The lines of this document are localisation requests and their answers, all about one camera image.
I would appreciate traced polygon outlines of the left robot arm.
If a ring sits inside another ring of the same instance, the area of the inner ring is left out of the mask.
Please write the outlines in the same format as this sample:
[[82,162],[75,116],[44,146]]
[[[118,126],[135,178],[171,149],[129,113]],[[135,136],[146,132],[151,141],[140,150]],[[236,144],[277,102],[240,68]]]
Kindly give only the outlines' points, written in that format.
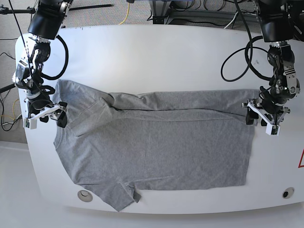
[[269,82],[269,88],[260,87],[259,96],[245,104],[247,108],[246,124],[253,125],[261,118],[261,125],[278,127],[284,115],[290,110],[284,104],[300,93],[300,82],[296,77],[295,56],[288,44],[292,38],[302,39],[304,24],[299,20],[304,10],[302,0],[256,0],[257,20],[260,24],[261,36],[253,38],[246,46],[248,52],[257,40],[269,43],[267,59],[273,67],[271,78],[261,75],[253,66],[252,72],[259,78]]

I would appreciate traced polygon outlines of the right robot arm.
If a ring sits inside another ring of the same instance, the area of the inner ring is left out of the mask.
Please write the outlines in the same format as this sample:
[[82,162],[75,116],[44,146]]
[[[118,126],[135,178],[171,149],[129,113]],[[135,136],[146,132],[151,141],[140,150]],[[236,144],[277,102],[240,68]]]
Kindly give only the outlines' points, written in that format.
[[[25,92],[26,116],[23,126],[35,129],[37,122],[55,120],[58,127],[67,124],[67,103],[53,103],[50,96],[55,89],[45,85],[44,80],[58,80],[66,71],[69,52],[62,37],[58,34],[64,19],[72,5],[70,0],[41,0],[29,25],[30,36],[23,39],[25,52],[20,58],[12,78],[14,85]],[[56,76],[48,76],[42,72],[44,63],[49,59],[50,42],[58,39],[65,50],[65,62]]]

